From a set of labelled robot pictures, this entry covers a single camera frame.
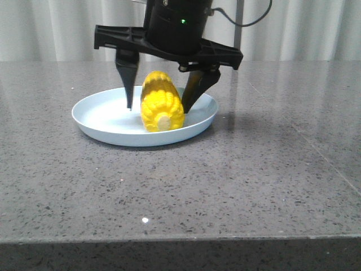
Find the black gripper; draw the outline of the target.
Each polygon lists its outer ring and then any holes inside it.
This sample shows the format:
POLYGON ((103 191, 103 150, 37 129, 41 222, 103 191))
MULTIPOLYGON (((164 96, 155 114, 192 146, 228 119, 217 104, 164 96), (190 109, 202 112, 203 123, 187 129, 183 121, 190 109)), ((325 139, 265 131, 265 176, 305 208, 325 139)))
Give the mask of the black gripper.
POLYGON ((116 68, 124 84, 127 108, 132 109, 139 54, 149 54, 179 63, 181 71, 191 71, 182 105, 188 113, 195 102, 221 76, 213 66, 237 70, 243 55, 240 50, 202 37, 211 1, 147 1, 142 27, 96 25, 94 47, 116 50, 116 68))

